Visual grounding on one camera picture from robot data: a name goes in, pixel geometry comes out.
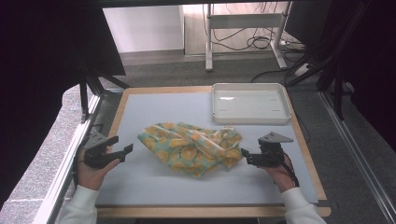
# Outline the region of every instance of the wooden table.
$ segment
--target wooden table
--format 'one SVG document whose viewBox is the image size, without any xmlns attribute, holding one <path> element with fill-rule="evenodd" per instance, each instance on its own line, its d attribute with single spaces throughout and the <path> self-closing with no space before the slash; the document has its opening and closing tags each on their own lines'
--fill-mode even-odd
<svg viewBox="0 0 396 224">
<path fill-rule="evenodd" d="M 151 93 L 182 93 L 182 92 L 211 92 L 211 86 L 194 87 L 161 87 L 161 88 L 131 88 L 125 90 L 120 100 L 120 105 L 114 118 L 109 136 L 117 135 L 125 104 L 130 94 Z M 327 197 L 318 178 L 315 165 L 312 161 L 308 147 L 304 141 L 297 118 L 291 118 L 293 130 L 297 136 L 298 144 L 302 151 L 304 161 L 313 181 L 314 188 L 318 194 L 318 213 L 327 217 L 331 208 L 327 203 Z M 285 214 L 283 204 L 271 204 L 264 206 L 117 206 L 98 208 L 99 217 L 283 217 Z"/>
</svg>

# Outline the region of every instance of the human hand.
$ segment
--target human hand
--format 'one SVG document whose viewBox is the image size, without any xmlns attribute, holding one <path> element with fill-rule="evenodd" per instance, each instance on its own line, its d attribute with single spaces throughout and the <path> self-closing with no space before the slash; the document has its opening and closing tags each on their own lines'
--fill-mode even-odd
<svg viewBox="0 0 396 224">
<path fill-rule="evenodd" d="M 103 169 L 93 169 L 84 162 L 85 149 L 78 155 L 78 184 L 87 189 L 99 190 L 107 173 L 116 167 L 120 160 L 116 159 Z"/>
<path fill-rule="evenodd" d="M 289 157 L 284 155 L 284 158 L 285 158 L 285 163 L 292 170 L 292 165 Z M 291 179 L 290 174 L 282 165 L 279 165 L 278 167 L 259 167 L 259 168 L 265 170 L 271 176 L 271 178 L 274 180 L 281 193 L 288 189 L 294 188 L 294 183 Z"/>
</svg>

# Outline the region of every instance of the plastic tray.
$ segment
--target plastic tray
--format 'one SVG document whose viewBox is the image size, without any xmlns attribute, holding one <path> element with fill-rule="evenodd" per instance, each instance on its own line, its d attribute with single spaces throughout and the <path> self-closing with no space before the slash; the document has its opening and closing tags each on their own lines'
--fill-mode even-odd
<svg viewBox="0 0 396 224">
<path fill-rule="evenodd" d="M 212 109 L 221 124 L 282 125 L 291 118 L 285 87 L 277 83 L 215 84 Z"/>
</svg>

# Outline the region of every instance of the wall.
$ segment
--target wall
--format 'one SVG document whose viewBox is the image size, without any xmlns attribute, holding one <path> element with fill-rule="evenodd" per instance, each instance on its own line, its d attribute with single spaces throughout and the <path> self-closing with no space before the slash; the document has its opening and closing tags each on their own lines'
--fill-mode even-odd
<svg viewBox="0 0 396 224">
<path fill-rule="evenodd" d="M 182 6 L 104 8 L 119 53 L 183 49 Z"/>
</svg>

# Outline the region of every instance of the floral cloth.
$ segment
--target floral cloth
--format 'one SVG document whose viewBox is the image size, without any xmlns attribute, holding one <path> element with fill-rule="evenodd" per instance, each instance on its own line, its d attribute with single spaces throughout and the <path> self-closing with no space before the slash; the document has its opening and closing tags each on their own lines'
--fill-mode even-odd
<svg viewBox="0 0 396 224">
<path fill-rule="evenodd" d="M 171 169 L 194 177 L 219 163 L 231 168 L 242 159 L 242 136 L 231 127 L 215 131 L 186 123 L 157 123 L 137 138 Z"/>
</svg>

